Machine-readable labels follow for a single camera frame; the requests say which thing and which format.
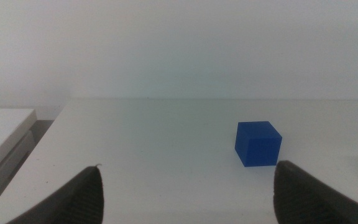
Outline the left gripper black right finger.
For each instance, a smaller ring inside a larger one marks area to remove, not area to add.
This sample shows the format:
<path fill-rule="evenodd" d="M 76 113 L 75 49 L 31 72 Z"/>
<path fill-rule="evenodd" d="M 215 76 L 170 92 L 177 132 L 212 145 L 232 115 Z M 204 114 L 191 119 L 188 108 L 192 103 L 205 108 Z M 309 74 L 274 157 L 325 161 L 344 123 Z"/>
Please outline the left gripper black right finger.
<path fill-rule="evenodd" d="M 275 168 L 273 208 L 279 223 L 358 224 L 358 203 L 290 161 Z"/>

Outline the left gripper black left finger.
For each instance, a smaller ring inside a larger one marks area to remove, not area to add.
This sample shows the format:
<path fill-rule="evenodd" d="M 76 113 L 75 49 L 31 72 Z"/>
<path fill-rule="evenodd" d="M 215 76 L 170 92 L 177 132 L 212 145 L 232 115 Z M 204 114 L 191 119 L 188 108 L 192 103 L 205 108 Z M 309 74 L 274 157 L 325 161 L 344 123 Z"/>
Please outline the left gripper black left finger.
<path fill-rule="evenodd" d="M 96 166 L 83 169 L 43 201 L 11 220 L 11 224 L 101 224 L 104 194 Z"/>

